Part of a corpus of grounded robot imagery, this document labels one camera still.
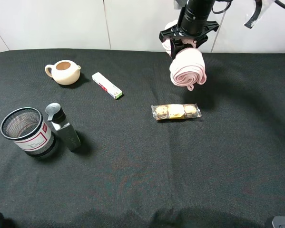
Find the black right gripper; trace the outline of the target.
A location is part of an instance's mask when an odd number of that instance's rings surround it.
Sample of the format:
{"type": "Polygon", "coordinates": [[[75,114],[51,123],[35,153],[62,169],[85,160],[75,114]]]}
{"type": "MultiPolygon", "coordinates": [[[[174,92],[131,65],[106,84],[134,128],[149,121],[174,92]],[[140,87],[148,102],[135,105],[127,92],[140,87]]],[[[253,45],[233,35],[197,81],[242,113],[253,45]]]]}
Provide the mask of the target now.
{"type": "Polygon", "coordinates": [[[182,38],[196,40],[196,48],[208,41],[207,33],[217,31],[219,24],[208,21],[215,0],[188,0],[181,9],[177,24],[159,33],[159,40],[170,40],[172,59],[183,49],[182,38]]]}

